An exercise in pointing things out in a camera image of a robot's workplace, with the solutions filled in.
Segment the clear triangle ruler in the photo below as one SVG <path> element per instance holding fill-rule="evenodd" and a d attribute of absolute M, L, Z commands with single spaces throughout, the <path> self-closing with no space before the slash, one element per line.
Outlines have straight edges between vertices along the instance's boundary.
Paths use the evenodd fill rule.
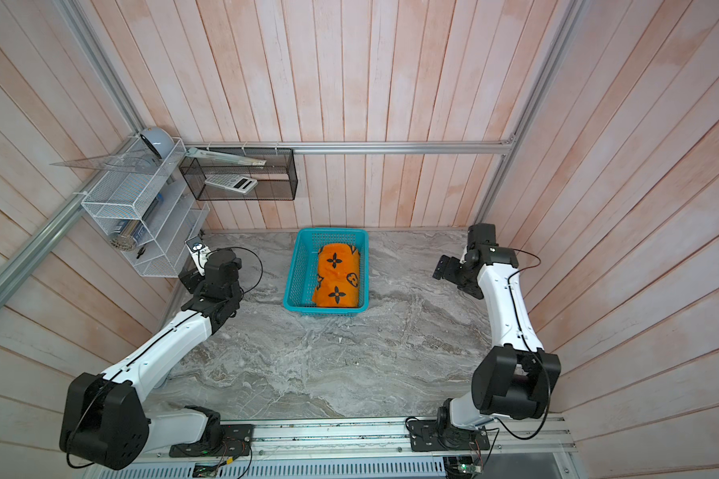
<path fill-rule="evenodd" d="M 113 171 L 128 174 L 153 174 L 157 170 L 154 156 L 146 151 L 63 161 L 53 163 L 53 166 L 76 170 Z"/>

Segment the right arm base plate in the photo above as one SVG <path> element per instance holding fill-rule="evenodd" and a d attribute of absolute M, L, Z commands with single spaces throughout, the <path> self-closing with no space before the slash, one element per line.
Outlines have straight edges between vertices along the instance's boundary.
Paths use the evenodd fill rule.
<path fill-rule="evenodd" d="M 487 433 L 441 426 L 435 419 L 410 416 L 405 420 L 405 429 L 413 452 L 487 452 L 491 448 Z"/>

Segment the white round speaker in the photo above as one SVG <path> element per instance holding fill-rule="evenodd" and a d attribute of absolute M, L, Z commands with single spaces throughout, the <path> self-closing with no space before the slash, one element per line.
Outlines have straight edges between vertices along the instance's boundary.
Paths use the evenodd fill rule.
<path fill-rule="evenodd" d="M 139 138 L 161 160 L 166 160 L 175 146 L 175 141 L 171 135 L 159 127 L 143 129 L 139 133 Z"/>

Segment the orange patterned pillowcase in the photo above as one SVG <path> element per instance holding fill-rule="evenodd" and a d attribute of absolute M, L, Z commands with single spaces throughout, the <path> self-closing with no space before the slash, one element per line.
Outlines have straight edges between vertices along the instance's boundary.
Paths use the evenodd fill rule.
<path fill-rule="evenodd" d="M 330 243 L 318 253 L 312 301 L 321 309 L 354 309 L 360 303 L 361 255 L 353 245 Z"/>

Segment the teal plastic basket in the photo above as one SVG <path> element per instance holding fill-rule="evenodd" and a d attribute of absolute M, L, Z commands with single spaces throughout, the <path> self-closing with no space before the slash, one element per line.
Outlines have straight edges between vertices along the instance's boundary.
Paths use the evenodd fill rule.
<path fill-rule="evenodd" d="M 369 306 L 369 234 L 311 228 L 296 239 L 284 307 L 300 315 L 357 315 Z"/>

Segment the aluminium wall rail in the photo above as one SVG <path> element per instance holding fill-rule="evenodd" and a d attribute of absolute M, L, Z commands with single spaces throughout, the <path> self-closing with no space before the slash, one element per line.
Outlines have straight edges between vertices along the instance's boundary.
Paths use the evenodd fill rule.
<path fill-rule="evenodd" d="M 506 155 L 511 142 L 194 142 L 199 149 L 288 149 L 295 155 Z"/>

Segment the long ruler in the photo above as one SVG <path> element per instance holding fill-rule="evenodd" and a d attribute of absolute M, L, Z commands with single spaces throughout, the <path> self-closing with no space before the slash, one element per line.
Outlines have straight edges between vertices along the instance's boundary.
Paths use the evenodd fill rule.
<path fill-rule="evenodd" d="M 197 160 L 212 160 L 218 162 L 225 162 L 226 164 L 235 166 L 263 167 L 267 165 L 267 162 L 261 159 L 254 159 L 228 153 L 214 152 L 210 150 L 201 150 L 198 148 L 189 148 L 186 152 L 186 157 Z"/>

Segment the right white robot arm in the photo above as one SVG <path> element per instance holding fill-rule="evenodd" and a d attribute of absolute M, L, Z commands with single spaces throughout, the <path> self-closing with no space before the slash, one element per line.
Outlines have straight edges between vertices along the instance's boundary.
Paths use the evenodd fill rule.
<path fill-rule="evenodd" d="M 433 273 L 487 305 L 493 346 L 471 377 L 471 391 L 447 399 L 437 413 L 441 433 L 477 431 L 491 421 L 547 420 L 561 375 L 557 355 L 545 350 L 526 308 L 519 249 L 502 247 L 492 224 L 467 230 L 461 257 L 441 257 Z"/>

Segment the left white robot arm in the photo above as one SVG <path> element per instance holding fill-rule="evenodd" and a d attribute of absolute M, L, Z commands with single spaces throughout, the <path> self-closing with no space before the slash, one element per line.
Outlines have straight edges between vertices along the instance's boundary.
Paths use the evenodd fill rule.
<path fill-rule="evenodd" d="M 244 297 L 241 259 L 227 249 L 200 247 L 196 267 L 181 274 L 192 297 L 136 351 L 99 374 L 82 373 L 70 384 L 59 438 L 68 459 L 121 470 L 142 453 L 166 447 L 189 457 L 222 455 L 219 413 L 203 406 L 148 415 L 144 402 L 192 349 L 234 317 Z"/>

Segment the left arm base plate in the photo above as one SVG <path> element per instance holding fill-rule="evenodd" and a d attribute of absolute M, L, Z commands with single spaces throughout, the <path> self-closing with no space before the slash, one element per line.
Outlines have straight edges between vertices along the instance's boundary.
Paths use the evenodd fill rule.
<path fill-rule="evenodd" d="M 173 445 L 169 456 L 173 458 L 248 456 L 254 429 L 253 424 L 214 423 L 206 427 L 198 441 Z"/>

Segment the aluminium front rail frame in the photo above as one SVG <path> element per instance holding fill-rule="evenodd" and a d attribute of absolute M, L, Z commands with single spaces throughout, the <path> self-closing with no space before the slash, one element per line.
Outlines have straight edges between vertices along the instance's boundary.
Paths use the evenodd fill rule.
<path fill-rule="evenodd" d="M 445 478 L 443 457 L 470 456 L 477 478 L 584 478 L 571 433 L 558 415 L 493 421 L 487 452 L 413 452 L 405 417 L 229 421 L 253 424 L 250 454 L 173 458 L 148 452 L 122 470 L 90 466 L 80 478 Z"/>

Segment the white calculator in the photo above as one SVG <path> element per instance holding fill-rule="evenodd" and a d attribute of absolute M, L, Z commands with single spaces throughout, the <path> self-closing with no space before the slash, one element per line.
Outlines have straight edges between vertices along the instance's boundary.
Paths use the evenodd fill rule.
<path fill-rule="evenodd" d="M 236 174 L 215 174 L 205 179 L 205 184 L 210 187 L 233 192 L 241 195 L 248 195 L 257 187 L 256 179 Z"/>

